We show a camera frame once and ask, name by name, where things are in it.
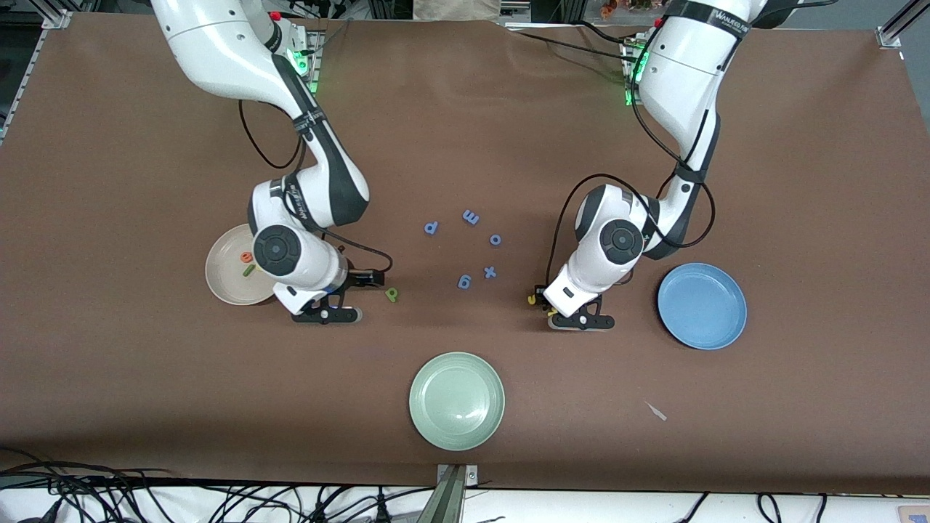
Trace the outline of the blue plate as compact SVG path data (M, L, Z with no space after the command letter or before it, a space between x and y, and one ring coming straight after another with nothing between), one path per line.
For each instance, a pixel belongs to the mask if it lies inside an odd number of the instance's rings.
M744 293L727 272L711 264L683 264L662 279L657 294L662 324L692 349L715 351L733 344L746 328Z

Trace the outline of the beige brown plate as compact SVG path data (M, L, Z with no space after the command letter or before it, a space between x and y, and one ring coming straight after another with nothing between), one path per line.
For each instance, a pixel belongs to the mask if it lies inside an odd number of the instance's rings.
M252 251L253 234L248 224L235 226L220 235L209 249L205 264L206 284L220 301L235 306L259 304L273 297L275 281L259 267ZM240 261L243 251L253 254L256 270L242 277L246 265Z

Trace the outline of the green plate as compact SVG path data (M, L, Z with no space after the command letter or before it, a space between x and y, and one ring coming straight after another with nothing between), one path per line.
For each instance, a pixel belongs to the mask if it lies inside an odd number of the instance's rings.
M505 407L497 370L478 355L461 352L439 354L422 365L408 398L419 434L453 453L486 443L501 426Z

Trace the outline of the brown table cover sheet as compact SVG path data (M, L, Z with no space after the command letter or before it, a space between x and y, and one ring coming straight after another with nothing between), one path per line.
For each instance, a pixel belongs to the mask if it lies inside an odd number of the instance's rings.
M718 98L711 234L611 289L613 330L553 331L526 298L565 196L601 172L651 195L674 166L617 77L488 21L339 31L318 99L371 193L341 232L392 255L399 300L355 289L359 323L299 325L205 281L276 175L236 103L186 79L154 17L74 16L0 145L0 445L195 479L425 485L471 461L492 487L930 493L930 136L903 60L871 32L751 33ZM693 262L746 298L723 349L658 314ZM506 395L462 453L408 410L455 352Z

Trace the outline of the tan flat object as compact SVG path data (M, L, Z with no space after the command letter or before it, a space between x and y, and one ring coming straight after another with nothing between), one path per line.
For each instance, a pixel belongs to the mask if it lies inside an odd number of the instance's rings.
M502 0L413 0L414 20L496 21Z

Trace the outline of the orange decorative object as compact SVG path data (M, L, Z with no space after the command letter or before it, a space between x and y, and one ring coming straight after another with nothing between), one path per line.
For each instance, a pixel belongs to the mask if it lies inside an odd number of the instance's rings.
M615 13L619 16L633 15L655 11L664 6L664 0L602 0L600 17L610 19Z

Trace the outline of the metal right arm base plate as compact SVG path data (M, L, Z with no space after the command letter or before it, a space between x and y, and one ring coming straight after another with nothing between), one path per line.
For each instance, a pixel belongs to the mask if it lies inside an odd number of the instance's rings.
M290 32L288 58L312 94L316 94L319 85L325 39L325 32L309 31L300 26L293 27Z

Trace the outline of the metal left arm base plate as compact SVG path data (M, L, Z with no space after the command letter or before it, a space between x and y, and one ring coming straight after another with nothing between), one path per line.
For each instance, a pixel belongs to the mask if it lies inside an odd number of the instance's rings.
M642 71L649 59L647 41L649 34L635 33L634 36L625 37L619 44L621 57L627 57L623 64L623 78L625 82L625 98L628 106L640 104L638 83L642 78Z

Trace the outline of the aluminium edge rail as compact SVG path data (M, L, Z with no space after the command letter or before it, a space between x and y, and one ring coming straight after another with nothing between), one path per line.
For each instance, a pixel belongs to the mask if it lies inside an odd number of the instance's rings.
M20 105L47 31L33 25L0 25L0 145Z

